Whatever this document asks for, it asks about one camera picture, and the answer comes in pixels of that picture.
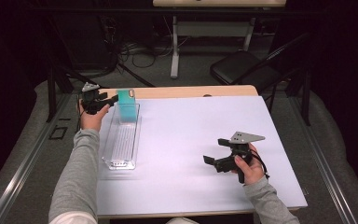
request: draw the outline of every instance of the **clear plastic container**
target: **clear plastic container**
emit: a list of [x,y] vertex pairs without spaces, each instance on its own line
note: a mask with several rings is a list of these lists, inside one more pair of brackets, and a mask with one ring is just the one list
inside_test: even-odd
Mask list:
[[142,118],[140,106],[115,105],[103,149],[103,161],[109,170],[133,170],[136,165]]

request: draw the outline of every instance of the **gray long-sleeve shirt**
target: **gray long-sleeve shirt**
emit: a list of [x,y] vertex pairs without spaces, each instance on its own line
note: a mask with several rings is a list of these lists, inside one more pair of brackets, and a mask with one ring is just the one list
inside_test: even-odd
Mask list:
[[[75,135],[73,152],[54,190],[48,222],[96,223],[99,142],[95,130]],[[244,190],[263,224],[299,223],[265,177]]]

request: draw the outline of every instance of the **dark background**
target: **dark background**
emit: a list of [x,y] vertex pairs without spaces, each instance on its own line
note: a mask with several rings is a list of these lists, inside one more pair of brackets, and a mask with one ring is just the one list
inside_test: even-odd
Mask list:
[[[132,7],[152,7],[151,0],[131,2]],[[51,1],[51,4],[59,3],[72,4]],[[80,5],[89,3],[86,0],[78,2]],[[125,6],[125,1],[115,3],[116,7]],[[325,40],[325,45],[312,50],[311,89],[323,99],[336,120],[346,144],[348,162],[358,176],[358,1],[355,4],[333,0],[287,1],[289,9],[326,7],[334,15],[331,20],[282,20],[272,48],[304,31],[316,32]],[[54,29],[46,18],[30,17],[16,1],[0,0],[0,169],[30,116],[36,97],[34,87],[47,79],[49,54],[72,67],[99,70],[112,65],[109,49],[102,44],[101,24],[95,17],[83,17],[81,23],[65,23],[62,17],[51,19],[57,22]],[[122,21],[125,22],[120,27],[134,40],[146,45],[153,41],[151,28],[156,18],[126,18]],[[70,28],[75,32],[79,25],[93,31],[92,35],[68,32]],[[57,28],[66,31],[68,41],[63,43],[57,37]],[[44,42],[44,37],[48,37],[49,42]],[[85,46],[74,58],[68,48],[78,49],[82,38],[94,40],[91,41],[93,46]],[[91,54],[104,57],[86,57]]]

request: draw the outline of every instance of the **black chair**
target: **black chair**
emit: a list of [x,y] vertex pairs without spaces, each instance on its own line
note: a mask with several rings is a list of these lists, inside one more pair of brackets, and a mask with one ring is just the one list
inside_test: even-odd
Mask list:
[[211,76],[222,85],[253,85],[261,94],[264,90],[273,87],[268,110],[272,109],[277,85],[283,80],[297,74],[302,69],[302,64],[292,65],[290,69],[280,72],[272,68],[272,63],[280,63],[283,55],[287,55],[292,49],[300,46],[310,34],[300,35],[289,43],[271,52],[266,58],[260,60],[252,53],[239,50],[226,58],[214,63],[210,67]]

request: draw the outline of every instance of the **hand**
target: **hand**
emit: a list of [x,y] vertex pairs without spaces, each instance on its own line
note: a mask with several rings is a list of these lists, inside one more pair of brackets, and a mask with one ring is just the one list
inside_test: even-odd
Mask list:
[[80,127],[81,129],[93,129],[97,132],[101,130],[101,125],[103,121],[103,117],[109,111],[109,104],[106,104],[100,111],[98,111],[95,115],[88,114],[84,111],[84,108],[79,103],[80,106]]
[[[253,154],[257,154],[257,149],[250,143],[249,148],[252,150]],[[246,185],[254,184],[264,176],[263,167],[259,160],[253,158],[248,165],[248,163],[246,163],[246,161],[244,161],[240,156],[235,156],[234,161],[243,171]]]

